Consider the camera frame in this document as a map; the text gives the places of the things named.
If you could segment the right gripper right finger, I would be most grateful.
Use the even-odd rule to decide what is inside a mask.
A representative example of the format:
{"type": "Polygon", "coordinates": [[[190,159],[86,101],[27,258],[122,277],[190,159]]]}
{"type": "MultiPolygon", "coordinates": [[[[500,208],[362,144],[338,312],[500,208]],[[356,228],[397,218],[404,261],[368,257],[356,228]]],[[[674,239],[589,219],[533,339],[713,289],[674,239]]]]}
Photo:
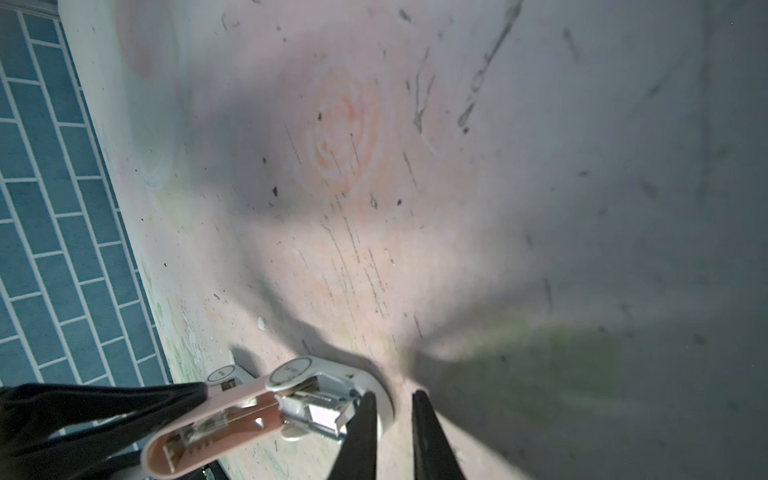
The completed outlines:
{"type": "Polygon", "coordinates": [[[432,403],[423,390],[412,395],[412,443],[415,480],[465,480],[432,403]]]}

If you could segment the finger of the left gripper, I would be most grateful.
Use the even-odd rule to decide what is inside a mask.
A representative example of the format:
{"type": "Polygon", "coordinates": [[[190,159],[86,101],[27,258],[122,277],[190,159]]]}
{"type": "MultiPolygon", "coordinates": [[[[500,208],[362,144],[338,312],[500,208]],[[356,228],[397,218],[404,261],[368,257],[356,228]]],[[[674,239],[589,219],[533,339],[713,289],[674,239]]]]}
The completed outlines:
{"type": "Polygon", "coordinates": [[[27,383],[1,389],[3,479],[107,479],[126,453],[207,399],[204,383],[111,387],[27,383]]]}

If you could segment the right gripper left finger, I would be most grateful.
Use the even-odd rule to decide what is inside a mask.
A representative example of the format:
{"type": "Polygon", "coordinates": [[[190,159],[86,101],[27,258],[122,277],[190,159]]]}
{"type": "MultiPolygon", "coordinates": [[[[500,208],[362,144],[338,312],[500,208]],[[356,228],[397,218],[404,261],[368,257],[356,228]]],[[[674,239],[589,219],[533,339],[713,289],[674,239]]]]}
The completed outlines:
{"type": "Polygon", "coordinates": [[[348,424],[328,480],[374,480],[376,478],[378,420],[377,401],[372,392],[362,396],[359,409],[348,424]]]}

